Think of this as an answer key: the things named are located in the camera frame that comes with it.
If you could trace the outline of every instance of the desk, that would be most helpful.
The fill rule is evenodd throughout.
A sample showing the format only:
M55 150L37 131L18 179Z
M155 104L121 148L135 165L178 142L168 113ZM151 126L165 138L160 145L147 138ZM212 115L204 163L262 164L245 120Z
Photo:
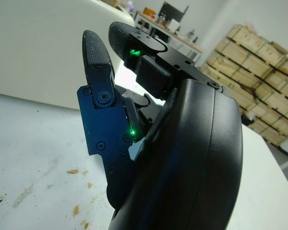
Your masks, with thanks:
M124 67L115 81L143 92ZM262 137L242 131L242 179L227 229L288 230L288 182ZM73 169L79 172L66 173ZM0 230L85 223L107 230L114 210L106 186L101 157L87 153L80 111L0 95Z
M201 54L203 53L203 51L195 44L187 41L186 39L183 39L179 36L177 36L176 34L174 34L173 32L171 32L170 30L168 30L167 28L165 28L165 26L156 23L151 17L149 17L146 14L143 13L138 13L136 18L135 18L135 24L137 24L137 22L139 20L143 20L146 23L148 23L152 28L158 29L160 31L162 31L163 33L165 33L167 36L169 36L171 39L178 39L180 40L185 46L187 46L192 52L194 52L195 58L193 59L194 62L196 62L199 57L201 56Z

